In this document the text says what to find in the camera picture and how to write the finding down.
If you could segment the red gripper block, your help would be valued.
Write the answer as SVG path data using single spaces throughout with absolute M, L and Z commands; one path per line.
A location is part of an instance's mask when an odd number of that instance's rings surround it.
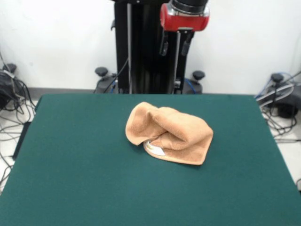
M 202 13 L 190 15 L 178 11 L 171 3 L 164 3 L 160 9 L 160 24 L 163 28 L 159 54 L 165 56 L 168 50 L 168 32 L 185 31 L 182 34 L 181 55 L 187 56 L 190 49 L 193 32 L 202 31 L 206 28 L 210 17 L 209 7 L 205 7 Z

